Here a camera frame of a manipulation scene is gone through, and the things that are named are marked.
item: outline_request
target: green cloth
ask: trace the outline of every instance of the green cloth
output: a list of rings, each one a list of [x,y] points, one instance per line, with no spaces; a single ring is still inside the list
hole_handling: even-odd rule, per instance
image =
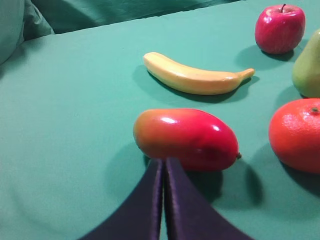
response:
[[[234,1],[237,0],[32,0],[56,33]]]
[[[234,130],[242,154],[221,173],[190,174],[212,206],[257,240],[319,240],[320,177],[280,164],[268,126],[280,106],[301,98],[292,67],[319,28],[320,2],[291,1],[305,11],[305,35],[292,55],[270,57],[254,29],[275,2],[237,1],[21,44],[0,66],[0,239],[84,235],[145,171],[133,139],[138,115],[197,108]],[[147,73],[143,55],[151,51],[198,68],[256,73],[229,94],[183,94]]]
[[[23,37],[25,40],[36,39],[55,33],[31,0],[25,0],[23,21]]]

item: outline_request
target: apple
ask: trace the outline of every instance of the apple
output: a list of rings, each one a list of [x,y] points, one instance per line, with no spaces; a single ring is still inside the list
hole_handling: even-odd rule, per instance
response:
[[[306,26],[304,11],[295,5],[266,7],[255,24],[255,42],[268,54],[284,54],[301,41]]]

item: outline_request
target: plastic fruit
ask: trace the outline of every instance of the plastic fruit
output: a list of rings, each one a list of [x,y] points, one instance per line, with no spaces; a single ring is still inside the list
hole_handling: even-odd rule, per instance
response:
[[[295,88],[308,98],[320,98],[320,28],[316,30],[293,65]]]
[[[177,158],[186,170],[224,170],[240,156],[232,129],[198,109],[146,110],[136,119],[133,135],[146,156]]]
[[[144,65],[165,85],[188,94],[217,95],[235,90],[255,74],[253,68],[241,72],[209,71],[180,64],[158,53],[144,55]]]
[[[299,99],[280,107],[269,124],[269,141],[284,164],[320,174],[320,99]]]
[[[268,54],[284,54],[299,44],[305,26],[306,17],[301,8],[288,4],[269,6],[255,24],[255,41]]]

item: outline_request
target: pear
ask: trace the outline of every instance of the pear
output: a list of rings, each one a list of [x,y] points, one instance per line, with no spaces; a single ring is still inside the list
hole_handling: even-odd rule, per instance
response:
[[[320,98],[320,28],[313,33],[296,59],[292,81],[301,95]]]

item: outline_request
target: orange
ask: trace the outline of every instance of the orange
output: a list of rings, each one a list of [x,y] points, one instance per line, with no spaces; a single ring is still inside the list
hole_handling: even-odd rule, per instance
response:
[[[271,118],[268,134],[281,162],[320,174],[320,98],[294,100],[280,107]]]

